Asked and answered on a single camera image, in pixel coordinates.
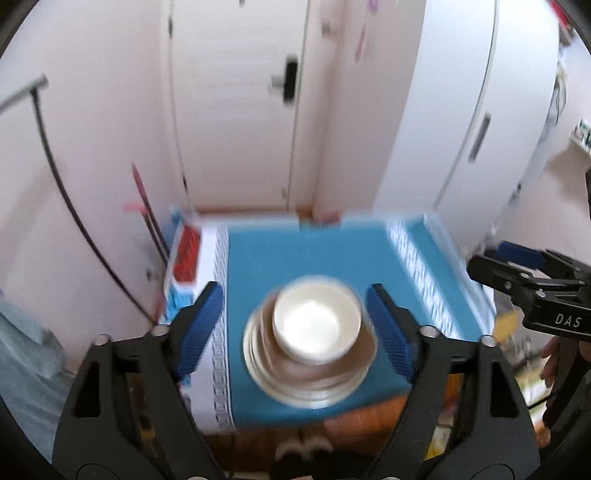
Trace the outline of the person's right hand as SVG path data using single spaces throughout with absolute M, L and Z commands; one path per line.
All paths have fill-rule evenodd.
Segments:
M 540 378 L 545 382 L 547 388 L 554 384 L 557 375 L 557 364 L 559 360 L 561 338 L 555 336 L 540 351 L 540 357 L 546 359 L 546 363 L 540 373 Z M 588 342 L 579 343 L 581 356 L 586 360 L 591 359 L 591 344 Z

